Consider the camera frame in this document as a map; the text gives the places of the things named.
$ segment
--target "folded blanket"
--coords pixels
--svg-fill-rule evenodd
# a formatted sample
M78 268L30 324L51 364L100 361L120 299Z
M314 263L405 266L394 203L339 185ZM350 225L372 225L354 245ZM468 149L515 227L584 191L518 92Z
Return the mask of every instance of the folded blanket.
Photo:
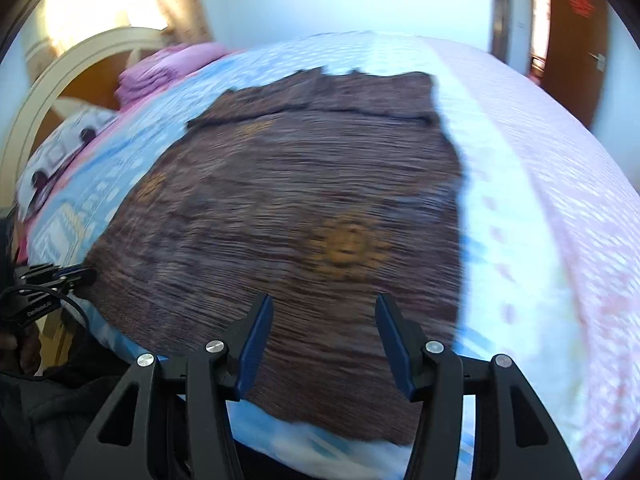
M407 445L374 321L391 292L453 340L461 168L424 73L300 72L227 91L133 187L84 261L106 320L160 355L219 336L258 292L274 319L248 400L280 420Z
M172 52L156 57L143 64L137 63L120 75L120 87L116 96L122 106L131 104L203 66L226 56L229 51L221 43L199 43L190 46L178 45Z

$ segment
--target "door handle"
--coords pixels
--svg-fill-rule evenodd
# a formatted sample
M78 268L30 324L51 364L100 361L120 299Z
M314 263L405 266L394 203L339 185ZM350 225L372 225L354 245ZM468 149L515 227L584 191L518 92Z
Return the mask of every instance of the door handle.
M588 52L588 54L598 62L597 69L604 72L607 59L602 54L592 54L591 52Z

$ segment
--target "pillow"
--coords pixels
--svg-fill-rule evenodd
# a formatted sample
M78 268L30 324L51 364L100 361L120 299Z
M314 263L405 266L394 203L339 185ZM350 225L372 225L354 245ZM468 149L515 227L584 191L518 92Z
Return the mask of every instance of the pillow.
M60 100L58 105L68 105ZM31 155L17 184L18 220L33 217L76 155L116 117L117 112L83 103Z

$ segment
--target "headboard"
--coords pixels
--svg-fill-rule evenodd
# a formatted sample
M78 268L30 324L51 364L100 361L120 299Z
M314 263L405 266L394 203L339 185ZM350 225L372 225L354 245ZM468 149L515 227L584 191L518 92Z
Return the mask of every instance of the headboard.
M78 43L40 75L18 111L0 153L0 207L14 199L15 184L29 156L62 122L59 97L82 99L118 109L114 92L130 58L148 56L164 46L161 31L122 27Z

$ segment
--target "metal screw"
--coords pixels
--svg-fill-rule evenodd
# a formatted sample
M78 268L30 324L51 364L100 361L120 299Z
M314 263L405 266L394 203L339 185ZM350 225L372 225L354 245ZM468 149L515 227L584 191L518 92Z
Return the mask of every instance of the metal screw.
M513 361L508 355L498 354L495 357L495 363L502 368L509 368L513 364Z
M444 345L440 341L429 341L424 348L431 354L441 354L444 352Z
M209 341L205 348L207 352L211 354L217 354L218 352L222 352L225 349L225 344L222 341L214 339L213 341Z
M138 365L145 367L145 366L149 366L150 364L153 364L154 362L154 357L151 354L142 354L140 357L138 357Z

